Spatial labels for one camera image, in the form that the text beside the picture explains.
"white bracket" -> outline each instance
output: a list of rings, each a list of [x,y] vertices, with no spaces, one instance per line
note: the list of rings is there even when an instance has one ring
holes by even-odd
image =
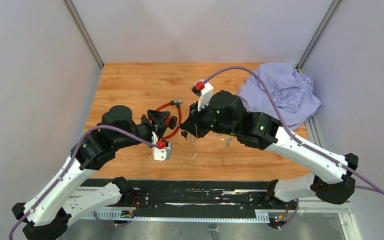
[[[69,156],[62,168],[52,178],[51,181],[39,192],[36,197],[27,202],[24,205],[24,213],[27,213],[30,208],[36,203],[37,199],[43,195],[43,193],[53,184],[55,180],[60,180],[56,186],[48,193],[48,195],[42,200],[42,202],[35,208],[35,211],[31,213],[27,220],[33,221],[34,226],[43,226],[50,224],[54,219],[57,212],[66,202],[66,200],[76,191],[76,189],[90,176],[92,176],[96,170],[84,169],[80,170],[80,163],[77,159],[74,160],[68,172],[64,175],[63,179],[60,179],[60,175],[64,169],[66,169],[71,157]]]
[[[277,138],[277,143],[272,143],[266,150],[287,157],[300,164],[327,184],[336,184],[343,181],[342,176],[347,174],[344,168],[337,166],[329,159],[309,150],[302,144],[298,144],[288,135],[284,127],[281,126],[277,129],[275,137]],[[311,146],[348,166],[348,162],[343,155],[330,152],[298,135],[295,135],[295,137],[304,142],[305,145]]]
[[[92,213],[93,211],[108,205],[116,204],[120,201],[122,194],[119,187],[110,182],[106,186],[75,199],[67,200],[62,208],[65,213],[71,214],[67,222],[70,227],[77,220]]]
[[[204,109],[208,104],[210,104],[210,99],[213,96],[214,87],[209,82],[204,84],[204,89],[201,90],[201,96],[198,100],[198,112],[200,112],[202,109]]]
[[[152,143],[157,144],[158,137],[155,132],[152,132]],[[152,148],[152,156],[154,160],[164,161],[166,159],[170,159],[172,155],[172,144],[168,143],[168,146],[165,146],[163,149],[158,149],[158,147]]]
[[[286,203],[293,199],[315,197],[316,193],[310,189],[314,177],[314,173],[310,173],[290,180],[279,180],[274,187],[274,196]]]

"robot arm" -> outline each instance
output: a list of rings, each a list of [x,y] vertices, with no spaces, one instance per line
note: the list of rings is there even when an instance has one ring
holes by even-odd
[[[271,181],[266,193],[269,203],[276,205],[317,196],[328,203],[343,204],[354,193],[355,180],[350,172],[298,144],[286,132],[287,126],[282,126],[276,118],[263,112],[248,112],[240,97],[230,92],[222,90],[213,95],[214,88],[208,82],[197,82],[192,91],[199,100],[190,105],[189,117],[180,124],[182,130],[196,138],[202,138],[210,131],[231,135],[247,147],[285,156],[312,172],[291,180]],[[341,164],[354,170],[357,168],[358,157],[354,154],[339,155],[296,137]]]
[[[171,116],[170,112],[153,110],[148,110],[147,117],[143,115],[141,123],[135,124],[132,111],[121,105],[112,107],[102,116],[100,123],[122,129],[158,146],[152,147],[153,158],[158,161],[171,157],[171,143],[162,138],[167,127],[174,129],[176,124],[177,118]],[[12,208],[18,220],[25,216],[24,222],[27,225],[23,232],[26,238],[57,239],[69,226],[97,209],[117,203],[127,206],[132,199],[133,188],[124,177],[117,177],[106,186],[85,196],[76,199],[71,199],[70,196],[105,163],[114,159],[116,151],[139,143],[110,129],[94,130],[88,134],[81,142],[72,164],[70,161],[74,149],[59,172],[37,196],[29,202],[17,203]],[[45,192],[46,196],[37,203]]]

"wire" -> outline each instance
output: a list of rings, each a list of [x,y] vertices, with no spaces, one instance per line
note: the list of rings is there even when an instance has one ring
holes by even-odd
[[[286,207],[286,212],[283,214],[283,218],[286,219],[287,215],[288,215],[288,212],[289,212],[289,203],[287,204],[287,207]]]
[[[300,200],[299,199],[296,199],[296,204],[295,204],[295,211],[293,211],[292,213],[292,216],[290,217],[290,219],[288,219],[281,227],[280,229],[283,229],[284,227],[286,227],[294,218],[295,218],[295,215],[297,215],[297,212],[298,212],[298,206],[300,204]]]
[[[55,186],[58,184],[58,182],[60,180],[63,179],[63,177],[66,175],[66,173],[69,171],[70,167],[73,165],[75,159],[76,159],[76,155],[77,155],[77,152],[79,151],[80,149],[80,145],[82,144],[83,140],[86,138],[86,136],[88,134],[90,134],[91,132],[95,131],[95,130],[98,130],[98,129],[109,129],[109,130],[113,130],[113,131],[116,131],[116,132],[119,132],[121,134],[124,134],[138,142],[141,142],[143,144],[146,144],[148,145],[149,147],[151,148],[156,148],[158,147],[156,144],[152,144],[150,142],[147,142],[145,140],[143,140],[142,138],[138,137],[138,136],[135,136],[123,129],[120,129],[118,127],[115,127],[115,126],[110,126],[110,125],[98,125],[98,126],[94,126],[92,128],[90,128],[89,130],[87,130],[81,137],[80,139],[78,140],[77,144],[75,145],[75,148],[74,148],[74,151],[71,155],[71,158],[70,158],[70,161],[68,162],[67,166],[65,167],[65,169],[61,172],[61,174],[58,176],[58,178],[48,187],[48,189],[45,190],[45,192],[37,199],[37,201],[30,207],[30,209],[28,210],[28,212],[26,212],[16,223],[15,225],[12,227],[11,231],[9,231],[9,240],[14,240],[14,232],[16,231],[16,229],[18,228],[18,226],[31,214],[31,213],[34,213],[34,211],[36,210],[36,207],[43,201],[43,199],[55,188]]]
[[[264,88],[265,92],[267,93],[267,96],[268,98],[270,99],[270,102],[271,102],[271,105],[273,106],[274,108],[274,111],[276,112],[277,114],[277,117],[279,118],[280,122],[282,123],[282,125],[284,126],[284,129],[285,131],[287,132],[287,134],[293,139],[295,140],[298,144],[302,145],[303,147],[309,149],[310,151],[313,151],[314,153],[317,153],[319,154],[320,156],[322,157],[325,157],[326,159],[332,161],[333,163],[335,163],[337,166],[340,166],[344,169],[346,169],[348,172],[356,175],[358,178],[360,178],[361,180],[363,180],[364,182],[366,182],[368,185],[370,185],[372,188],[370,187],[365,187],[365,186],[355,186],[355,188],[357,189],[366,189],[366,190],[370,190],[370,191],[373,191],[373,192],[377,192],[377,193],[380,193],[382,195],[384,195],[384,190],[380,187],[378,187],[376,184],[374,184],[373,182],[371,182],[370,180],[368,180],[367,178],[365,178],[363,175],[361,175],[360,173],[356,172],[354,169],[350,168],[349,166],[346,166],[346,165],[343,165],[341,162],[339,162],[338,160],[336,160],[335,158],[327,155],[326,153],[318,150],[318,149],[315,149],[314,147],[311,147],[307,144],[305,144],[304,142],[301,142],[296,136],[295,134],[288,128],[288,125],[286,125],[281,113],[279,112],[278,110],[278,107],[275,103],[275,100],[273,99],[272,95],[270,94],[270,91],[269,89],[267,88],[266,84],[263,82],[263,80],[261,79],[260,76],[258,76],[258,74],[256,74],[255,72],[253,72],[252,70],[246,68],[246,67],[243,67],[243,66],[229,66],[229,67],[226,67],[226,68],[223,68],[223,69],[220,69],[218,71],[216,71],[215,73],[213,73],[212,75],[210,75],[209,77],[207,77],[207,79],[205,79],[202,84],[205,84],[207,83],[208,81],[210,81],[212,78],[214,78],[215,76],[217,76],[218,74],[221,74],[222,72],[225,72],[225,71],[228,71],[228,70],[232,70],[232,69],[240,69],[240,70],[244,70],[248,73],[250,73],[251,75],[253,75],[262,85],[262,87]]]
[[[135,199],[137,199],[137,207],[136,207],[136,211],[139,209],[139,206],[141,205],[141,198],[139,196],[135,196],[134,197]]]
[[[121,226],[126,226],[128,225],[129,223],[131,223],[132,221],[129,221],[129,222],[126,222],[126,223],[109,223],[109,222],[105,222],[103,221],[102,219],[100,219],[97,215],[96,212],[93,212],[93,216],[95,217],[95,219],[100,222],[101,224],[103,225],[106,225],[106,226],[111,226],[111,227],[121,227]]]
[[[132,216],[132,207],[133,207],[133,205],[135,205],[135,199],[138,199],[136,210],[138,210],[139,205],[141,205],[141,198],[140,197],[135,196],[134,198],[132,198],[131,200],[133,202],[131,203],[130,208],[128,209],[128,214],[130,214],[130,216]]]

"metal track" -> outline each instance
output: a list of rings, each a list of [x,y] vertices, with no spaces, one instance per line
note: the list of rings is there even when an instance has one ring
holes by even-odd
[[[208,218],[208,217],[151,217],[135,216],[134,218],[123,217],[126,211],[116,208],[101,208],[95,211],[101,220],[112,221],[148,221],[148,222],[199,222],[199,223],[250,223],[250,224],[268,224],[269,214],[267,212],[256,211],[255,218]],[[82,219],[95,220],[93,213],[89,213]]]
[[[299,60],[298,65],[296,66],[296,69],[298,72],[303,69],[304,64],[306,64],[307,59],[309,58],[311,52],[313,51],[314,47],[316,46],[316,43],[318,42],[320,35],[322,35],[323,31],[326,28],[326,25],[331,20],[333,14],[338,9],[339,4],[342,2],[342,0],[333,0],[332,3],[329,6],[329,9],[327,9],[326,14],[324,15],[323,19],[321,20],[320,24],[318,25],[317,30],[315,31],[311,41],[309,42],[307,48],[304,51],[304,54],[302,55],[301,59]]]
[[[96,64],[98,67],[102,70],[104,68],[104,62],[102,61],[101,57],[98,54],[98,51],[92,42],[91,36],[89,36],[88,31],[86,31],[85,25],[83,25],[82,20],[80,19],[79,13],[76,10],[76,7],[74,6],[74,3],[72,0],[62,0],[65,7],[68,10],[68,13],[70,13],[71,18],[73,19],[74,24],[76,25],[78,31],[80,32],[80,35],[83,37],[84,42],[87,45],[87,48],[90,51],[90,54],[92,54],[93,59],[95,59]]]

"red connector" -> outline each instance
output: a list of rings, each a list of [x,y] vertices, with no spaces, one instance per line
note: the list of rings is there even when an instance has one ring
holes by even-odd
[[[165,148],[166,147],[166,143],[165,142],[163,142],[163,141],[157,141],[156,142],[156,148],[157,149],[163,149],[163,148]]]
[[[195,84],[195,88],[196,88],[197,91],[201,91],[201,90],[203,90],[205,88],[205,86],[204,86],[202,81],[199,81],[199,82],[197,82]]]

